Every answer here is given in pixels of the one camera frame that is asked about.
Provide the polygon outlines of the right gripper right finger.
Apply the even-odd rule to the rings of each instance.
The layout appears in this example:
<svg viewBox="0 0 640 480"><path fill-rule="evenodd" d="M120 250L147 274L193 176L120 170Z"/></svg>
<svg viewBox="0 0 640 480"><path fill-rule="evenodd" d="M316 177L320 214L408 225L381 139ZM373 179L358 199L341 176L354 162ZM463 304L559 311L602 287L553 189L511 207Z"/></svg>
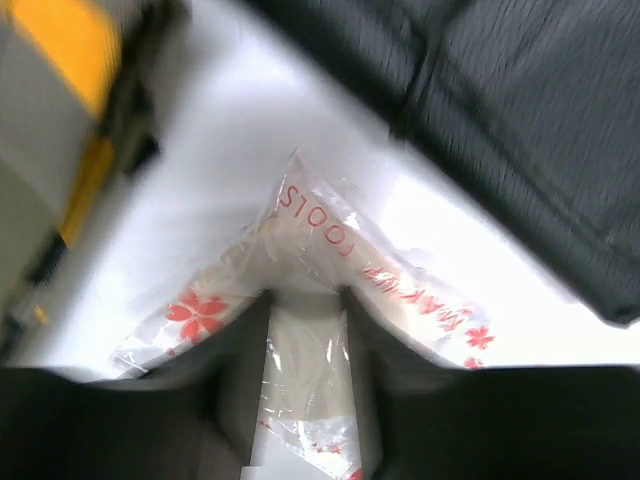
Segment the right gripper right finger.
<svg viewBox="0 0 640 480"><path fill-rule="evenodd" d="M447 368L339 296L363 478L638 477L637 368Z"/></svg>

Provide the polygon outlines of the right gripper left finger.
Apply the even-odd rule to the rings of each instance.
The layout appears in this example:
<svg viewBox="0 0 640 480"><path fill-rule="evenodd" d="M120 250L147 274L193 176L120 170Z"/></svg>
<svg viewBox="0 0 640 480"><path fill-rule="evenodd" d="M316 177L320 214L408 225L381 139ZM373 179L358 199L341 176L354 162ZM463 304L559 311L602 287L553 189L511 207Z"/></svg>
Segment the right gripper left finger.
<svg viewBox="0 0 640 480"><path fill-rule="evenodd" d="M135 379L1 372L5 479L237 479L251 459L271 292Z"/></svg>

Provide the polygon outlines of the clear packet with red print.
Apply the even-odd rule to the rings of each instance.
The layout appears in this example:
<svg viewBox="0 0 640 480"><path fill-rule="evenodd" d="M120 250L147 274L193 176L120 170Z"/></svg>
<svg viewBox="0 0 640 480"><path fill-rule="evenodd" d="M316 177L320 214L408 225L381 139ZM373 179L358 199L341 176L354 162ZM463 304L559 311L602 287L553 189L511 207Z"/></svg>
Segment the clear packet with red print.
<svg viewBox="0 0 640 480"><path fill-rule="evenodd" d="M333 479L362 475L346 316L338 291L359 289L412 347L463 369L493 359L485 310L393 254L337 188L289 159L259 220L115 349L126 373L148 371L220 332L259 292L269 321L259 424Z"/></svg>

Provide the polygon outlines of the black pouch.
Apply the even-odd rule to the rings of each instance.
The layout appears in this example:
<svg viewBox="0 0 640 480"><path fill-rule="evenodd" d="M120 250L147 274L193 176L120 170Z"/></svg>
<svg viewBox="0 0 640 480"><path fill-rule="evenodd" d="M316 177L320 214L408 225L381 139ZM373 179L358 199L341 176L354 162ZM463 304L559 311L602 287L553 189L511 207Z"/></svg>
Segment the black pouch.
<svg viewBox="0 0 640 480"><path fill-rule="evenodd" d="M639 317L635 1L257 1L603 320Z"/></svg>

